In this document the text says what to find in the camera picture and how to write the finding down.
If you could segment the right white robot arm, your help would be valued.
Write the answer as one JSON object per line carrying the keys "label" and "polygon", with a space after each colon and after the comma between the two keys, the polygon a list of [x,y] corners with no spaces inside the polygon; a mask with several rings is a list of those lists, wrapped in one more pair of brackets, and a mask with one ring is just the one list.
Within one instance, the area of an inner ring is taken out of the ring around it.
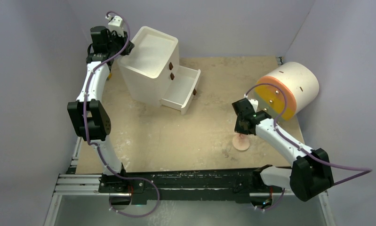
{"label": "right white robot arm", "polygon": [[232,104],[237,115],[235,132],[255,135],[277,150],[290,164],[280,168],[267,165],[255,170],[253,187],[260,192],[270,186],[291,190],[301,201],[308,201],[334,185],[327,152],[299,142],[282,129],[265,111],[256,112],[247,98]]}

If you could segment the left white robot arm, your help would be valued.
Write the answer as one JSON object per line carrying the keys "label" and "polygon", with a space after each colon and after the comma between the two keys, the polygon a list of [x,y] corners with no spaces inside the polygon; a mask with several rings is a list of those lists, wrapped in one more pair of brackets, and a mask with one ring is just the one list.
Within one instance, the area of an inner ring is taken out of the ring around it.
{"label": "left white robot arm", "polygon": [[76,135],[86,141],[100,158],[104,168],[102,183],[111,178],[111,188],[122,193],[128,188],[128,178],[111,144],[111,120],[102,104],[102,96],[115,58],[129,55],[134,44],[123,26],[95,26],[90,29],[90,35],[87,75],[77,99],[67,104],[67,112]]}

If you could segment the white drawer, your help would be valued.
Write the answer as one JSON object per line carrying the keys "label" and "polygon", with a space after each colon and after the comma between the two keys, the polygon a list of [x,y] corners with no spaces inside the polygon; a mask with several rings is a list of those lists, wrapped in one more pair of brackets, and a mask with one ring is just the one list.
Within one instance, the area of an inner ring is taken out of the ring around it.
{"label": "white drawer", "polygon": [[160,103],[166,107],[179,110],[181,115],[185,115],[193,97],[196,95],[200,74],[201,70],[179,66],[176,77]]}
{"label": "white drawer", "polygon": [[179,67],[179,45],[178,42],[167,45],[160,53],[160,72],[158,78],[170,77],[172,73],[176,77]]}
{"label": "white drawer", "polygon": [[179,58],[168,60],[164,67],[162,68],[159,76],[156,79],[156,91],[160,97],[162,97],[173,81],[171,79],[171,74],[176,77],[176,71],[179,67]]}

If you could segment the black aluminium base frame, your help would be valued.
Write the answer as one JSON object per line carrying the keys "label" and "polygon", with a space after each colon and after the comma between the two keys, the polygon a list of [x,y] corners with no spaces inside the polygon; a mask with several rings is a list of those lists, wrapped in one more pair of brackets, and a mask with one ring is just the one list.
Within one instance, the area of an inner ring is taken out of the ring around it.
{"label": "black aluminium base frame", "polygon": [[77,174],[77,139],[71,165],[58,177],[45,220],[47,226],[333,226],[328,193],[307,202],[292,191],[254,181],[265,162],[285,167],[282,155],[255,142],[243,168],[136,172],[153,184],[132,189],[111,188],[98,174]]}

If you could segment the round pink compact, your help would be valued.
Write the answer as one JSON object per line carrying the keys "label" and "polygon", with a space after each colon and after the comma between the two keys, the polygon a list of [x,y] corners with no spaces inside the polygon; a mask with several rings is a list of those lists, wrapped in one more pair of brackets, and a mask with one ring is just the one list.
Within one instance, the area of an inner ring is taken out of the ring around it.
{"label": "round pink compact", "polygon": [[232,145],[238,151],[246,151],[250,147],[249,137],[245,134],[236,134],[232,138]]}

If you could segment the white drawer cabinet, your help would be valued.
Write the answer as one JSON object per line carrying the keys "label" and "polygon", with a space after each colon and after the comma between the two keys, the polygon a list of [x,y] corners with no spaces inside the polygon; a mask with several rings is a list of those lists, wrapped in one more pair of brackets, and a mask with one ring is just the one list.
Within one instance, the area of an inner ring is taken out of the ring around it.
{"label": "white drawer cabinet", "polygon": [[160,72],[160,53],[167,46],[178,42],[176,37],[143,26],[132,39],[135,47],[127,56],[118,60],[121,75],[132,99],[159,107],[156,79]]}

